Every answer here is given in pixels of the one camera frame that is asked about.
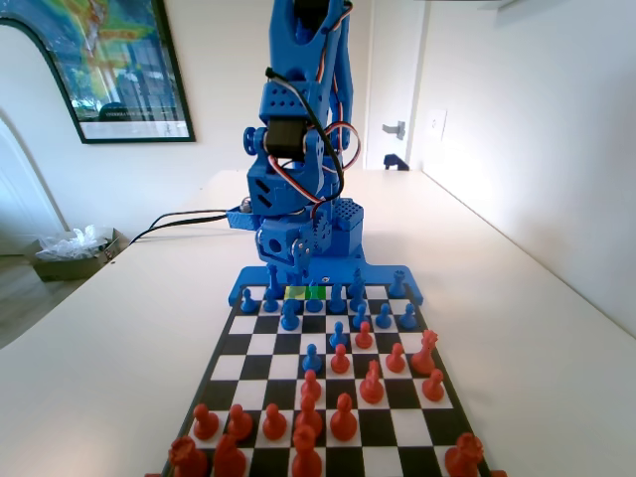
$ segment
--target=framed poster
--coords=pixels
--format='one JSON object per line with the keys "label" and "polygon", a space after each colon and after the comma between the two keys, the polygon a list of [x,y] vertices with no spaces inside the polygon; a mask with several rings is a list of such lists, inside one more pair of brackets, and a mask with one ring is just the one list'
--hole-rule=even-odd
{"label": "framed poster", "polygon": [[163,0],[0,0],[51,68],[83,143],[194,141]]}

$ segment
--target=black cable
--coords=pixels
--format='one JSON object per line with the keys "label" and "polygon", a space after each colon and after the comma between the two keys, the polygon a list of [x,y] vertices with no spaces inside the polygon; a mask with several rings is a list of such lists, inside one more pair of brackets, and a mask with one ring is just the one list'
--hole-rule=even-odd
{"label": "black cable", "polygon": [[223,209],[211,209],[208,211],[186,211],[186,212],[171,212],[170,214],[164,214],[163,216],[159,216],[155,222],[153,222],[150,227],[148,229],[152,229],[153,227],[155,227],[157,225],[157,223],[163,219],[164,217],[170,217],[170,216],[188,216],[190,214],[211,214],[214,212],[220,212],[220,213],[225,213],[227,212],[226,210]]}
{"label": "black cable", "polygon": [[128,244],[128,246],[133,245],[136,241],[141,239],[146,234],[150,234],[151,232],[158,231],[159,229],[166,229],[168,227],[177,227],[177,226],[190,226],[190,225],[193,225],[193,224],[205,224],[207,222],[216,222],[216,221],[220,221],[222,219],[227,219],[227,218],[228,218],[228,216],[223,214],[222,216],[204,217],[202,219],[186,219],[185,221],[171,222],[169,224],[164,224],[163,226],[159,226],[159,227],[151,227],[150,229],[142,232],[137,237],[135,237],[133,240],[131,240],[130,243]]}

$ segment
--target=white wall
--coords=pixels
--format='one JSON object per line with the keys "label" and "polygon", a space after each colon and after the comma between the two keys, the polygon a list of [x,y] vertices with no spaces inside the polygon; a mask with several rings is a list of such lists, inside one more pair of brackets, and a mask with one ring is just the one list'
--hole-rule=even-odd
{"label": "white wall", "polygon": [[[361,131],[371,1],[356,2],[350,28],[353,120]],[[0,114],[17,131],[71,227],[107,225],[134,236],[178,209],[217,171],[253,162],[242,148],[242,133],[261,125],[272,1],[165,3],[196,143],[82,145],[37,48],[21,32],[0,27]]]}
{"label": "white wall", "polygon": [[414,157],[636,335],[636,3],[479,6],[431,3]]}

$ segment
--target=chess board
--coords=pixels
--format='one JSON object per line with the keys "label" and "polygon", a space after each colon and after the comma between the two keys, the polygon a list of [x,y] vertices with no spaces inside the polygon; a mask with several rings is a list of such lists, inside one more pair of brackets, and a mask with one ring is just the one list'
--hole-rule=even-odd
{"label": "chess board", "polygon": [[[300,389],[304,382],[302,359],[307,345],[314,344],[323,362],[318,382],[322,395],[316,402],[316,410],[323,419],[323,430],[316,439],[316,451],[322,458],[323,475],[355,476],[447,476],[444,454],[455,445],[463,432],[472,432],[446,369],[436,350],[433,360],[444,374],[444,399],[432,402],[424,397],[421,385],[427,375],[421,375],[410,366],[410,357],[421,349],[422,331],[426,324],[419,307],[412,301],[406,288],[407,299],[389,297],[389,285],[377,284],[365,287],[364,298],[367,313],[372,322],[374,344],[369,349],[356,346],[353,317],[348,311],[336,315],[323,302],[319,313],[306,311],[301,301],[300,326],[287,332],[280,326],[281,308],[273,313],[263,310],[265,286],[248,286],[251,297],[258,302],[253,313],[240,310],[240,300],[232,308],[228,323],[210,360],[192,405],[186,415],[179,436],[190,435],[202,449],[212,467],[215,447],[221,438],[221,429],[227,431],[230,407],[239,403],[251,414],[254,426],[251,435],[238,443],[247,458],[245,475],[291,475],[291,463],[295,456],[292,445],[293,421],[300,412]],[[331,295],[327,286],[327,297]],[[343,298],[346,287],[343,286]],[[417,327],[403,329],[398,321],[407,303],[415,305]],[[375,318],[384,303],[391,306],[393,324],[389,329],[374,327]],[[336,322],[341,321],[349,337],[347,356],[351,362],[346,374],[331,371],[330,362],[335,350],[329,344]],[[386,365],[386,357],[393,344],[401,342],[408,366],[399,375]],[[438,345],[443,347],[443,336]],[[381,382],[385,396],[377,404],[368,404],[360,396],[360,382],[364,379],[369,362],[381,364]],[[348,442],[337,440],[331,433],[329,421],[336,411],[341,393],[348,393],[353,400],[353,414],[358,420],[356,435]],[[193,433],[192,412],[198,403],[204,403],[220,419],[220,430],[207,441],[197,439]],[[276,403],[287,418],[287,429],[277,441],[269,441],[262,432],[265,408]],[[479,466],[481,477],[489,477],[485,461]],[[163,476],[173,470],[168,462]]]}

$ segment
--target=chess piece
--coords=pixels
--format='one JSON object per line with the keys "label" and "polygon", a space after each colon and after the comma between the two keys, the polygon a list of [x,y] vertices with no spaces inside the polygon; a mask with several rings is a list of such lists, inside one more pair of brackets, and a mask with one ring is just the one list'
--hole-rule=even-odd
{"label": "chess piece", "polygon": [[208,440],[219,429],[219,417],[208,410],[205,404],[197,404],[193,412],[195,417],[194,434],[198,439]]}

